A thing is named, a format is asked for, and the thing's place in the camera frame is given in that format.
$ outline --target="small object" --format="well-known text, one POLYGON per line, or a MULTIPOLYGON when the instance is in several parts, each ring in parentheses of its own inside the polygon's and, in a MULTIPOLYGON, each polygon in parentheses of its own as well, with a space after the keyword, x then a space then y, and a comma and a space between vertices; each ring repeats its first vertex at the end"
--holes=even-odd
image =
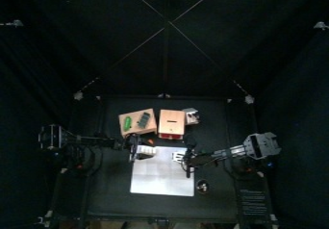
POLYGON ((143 112, 143 114, 140 116, 140 119, 138 119, 138 122, 137 122, 138 128, 141 128, 141 129, 145 129, 147 128, 148 119, 149 119, 149 113, 143 112))
POLYGON ((38 216, 37 219, 38 219, 40 221, 36 222, 34 224, 44 224, 44 218, 38 216))
POLYGON ((66 170, 68 170, 68 168, 61 168, 61 169, 60 169, 60 173, 65 173, 66 170))
POLYGON ((130 127, 130 117, 126 116, 126 117, 124 118, 122 131, 124 131, 124 132, 128 131, 129 127, 130 127))
POLYGON ((80 101, 82 99, 82 93, 78 91, 73 94, 74 100, 80 101))
POLYGON ((209 191, 209 183, 207 182, 205 179, 201 179, 196 182, 196 191, 200 194, 205 194, 209 191))
POLYGON ((322 31, 326 29, 329 29, 329 26, 324 25, 324 23, 322 21, 316 22, 315 25, 312 26, 315 29, 322 29, 322 31))
POLYGON ((270 214, 270 217, 271 217, 271 221, 278 220, 274 214, 270 214))
POLYGON ((185 113, 184 125, 193 125, 200 122, 199 112, 195 109, 188 108, 183 109, 181 111, 185 113))
POLYGON ((173 152, 172 153, 172 161, 176 163, 180 163, 183 156, 184 156, 184 152, 179 152, 179 151, 173 152))
POLYGON ((251 97, 251 95, 245 96, 244 101, 245 101, 247 104, 252 104, 254 98, 251 97))
POLYGON ((22 23, 21 23, 21 21, 18 19, 14 20, 14 22, 13 22, 11 25, 14 25, 15 27, 17 26, 23 26, 22 23))
POLYGON ((260 178, 263 178, 263 172, 262 171, 256 171, 256 174, 260 178))
POLYGON ((152 141, 152 140, 148 140, 148 144, 149 144, 149 145, 153 145, 153 141, 152 141))
POLYGON ((138 145, 137 146, 137 155, 136 160, 144 160, 155 156, 156 150, 151 146, 138 145))
POLYGON ((167 93, 157 94, 157 98, 169 98, 169 97, 171 97, 171 95, 167 93))

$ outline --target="black table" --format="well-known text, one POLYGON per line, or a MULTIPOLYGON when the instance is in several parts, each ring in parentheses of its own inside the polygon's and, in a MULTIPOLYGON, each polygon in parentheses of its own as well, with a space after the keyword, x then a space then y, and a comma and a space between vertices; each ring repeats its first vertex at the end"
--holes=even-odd
MULTIPOLYGON (((251 105, 243 98, 153 98, 136 96, 100 96, 76 102, 69 130, 81 136, 102 132, 121 138, 117 116, 147 108, 153 109, 157 122, 159 110, 193 108, 200 115, 197 125, 185 126, 197 141, 195 151, 212 152, 243 143, 247 135, 256 132, 251 105)), ((163 140, 153 133, 143 135, 155 146, 184 147, 180 140, 163 140)), ((138 219, 165 218, 184 221, 236 222, 236 197, 233 181, 221 163, 201 167, 193 181, 205 179, 209 192, 193 192, 192 197, 136 194, 129 192, 132 164, 128 152, 102 149, 101 167, 94 173, 86 193, 85 218, 138 219)), ((81 212, 84 180, 65 175, 57 195, 56 212, 65 217, 77 217, 81 212)))

